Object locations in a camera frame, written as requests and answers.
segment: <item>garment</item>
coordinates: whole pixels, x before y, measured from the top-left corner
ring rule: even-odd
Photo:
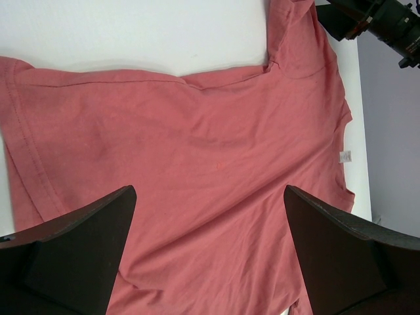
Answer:
[[[311,314],[283,192],[350,211],[351,116],[312,0],[272,0],[267,44],[265,66],[185,77],[0,58],[18,230],[136,189],[109,315]]]

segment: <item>white table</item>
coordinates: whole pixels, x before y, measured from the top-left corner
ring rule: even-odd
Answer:
[[[2,0],[0,54],[36,67],[71,71],[119,68],[184,75],[266,60],[267,0]],[[371,220],[356,41],[331,41],[353,121],[345,148],[353,213]],[[0,146],[0,235],[13,232]]]

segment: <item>red fabric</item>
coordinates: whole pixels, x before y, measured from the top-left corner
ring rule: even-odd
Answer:
[[[310,314],[283,192],[350,211],[350,112],[311,0],[272,0],[268,53],[267,66],[186,77],[0,58],[17,229],[132,184],[109,315]]]

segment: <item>gray background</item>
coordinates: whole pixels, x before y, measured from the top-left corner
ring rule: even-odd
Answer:
[[[373,221],[420,236],[420,69],[370,33],[358,48]]]

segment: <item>clothing tag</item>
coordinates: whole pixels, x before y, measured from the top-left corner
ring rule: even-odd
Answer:
[[[352,152],[351,151],[342,151],[340,152],[340,163],[347,163],[352,161]]]

